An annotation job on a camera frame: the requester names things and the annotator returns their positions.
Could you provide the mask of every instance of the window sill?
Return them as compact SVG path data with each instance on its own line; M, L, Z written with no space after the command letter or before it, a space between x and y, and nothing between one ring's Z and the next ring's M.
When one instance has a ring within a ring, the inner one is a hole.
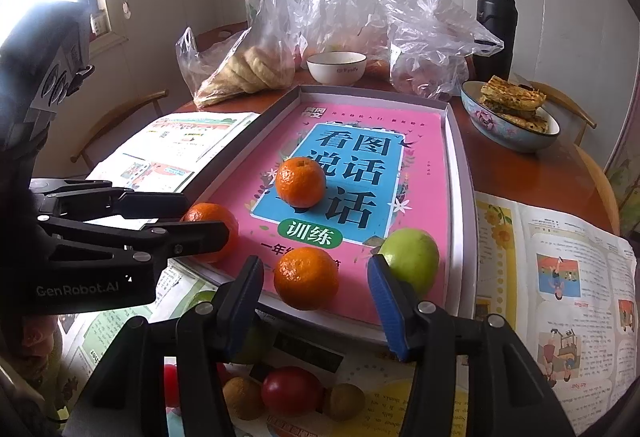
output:
M116 45L121 45L125 41L127 41L126 36L120 36L115 32L102 34L89 43L89 59L93 59L101 52L107 51Z

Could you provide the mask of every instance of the green label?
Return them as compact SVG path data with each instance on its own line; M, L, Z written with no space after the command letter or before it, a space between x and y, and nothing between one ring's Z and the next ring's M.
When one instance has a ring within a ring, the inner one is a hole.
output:
M323 249L338 247L342 242L342 233L334 227L297 221L293 218L285 218L278 224L278 234L286 239L317 245Z

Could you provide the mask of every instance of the orange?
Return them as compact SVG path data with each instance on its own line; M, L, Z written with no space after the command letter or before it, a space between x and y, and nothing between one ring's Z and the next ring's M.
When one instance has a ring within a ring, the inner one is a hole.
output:
M273 286L287 305L300 311L319 309L338 292L338 266L318 247L299 247L282 255Z
M292 157L278 168L276 191L293 208L310 208L324 197L324 170L313 159Z
M226 241L225 246L215 253L201 255L214 263L225 258L238 245L238 221L236 221L231 211L224 206L220 206L220 204L210 204L210 202L196 204L189 208L182 220L186 222L222 221L225 223L226 229L229 230L229 239Z

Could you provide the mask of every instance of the bowl with flower pattern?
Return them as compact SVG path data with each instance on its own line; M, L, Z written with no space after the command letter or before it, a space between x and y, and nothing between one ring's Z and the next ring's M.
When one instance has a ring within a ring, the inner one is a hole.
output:
M546 119L546 133L535 132L511 122L483 106L480 101L482 81L467 81L462 85L462 104L469 114L474 127L502 146L517 152L531 153L542 150L553 143L560 135L556 120L542 107L536 115Z

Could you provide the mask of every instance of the black thermos bottle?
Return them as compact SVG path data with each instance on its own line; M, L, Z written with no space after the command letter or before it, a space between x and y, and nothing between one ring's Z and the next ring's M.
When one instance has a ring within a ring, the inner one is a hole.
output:
M509 79L518 24L516 0L478 0L476 19L504 42L504 49L493 56L474 55L476 79L489 81L493 75Z

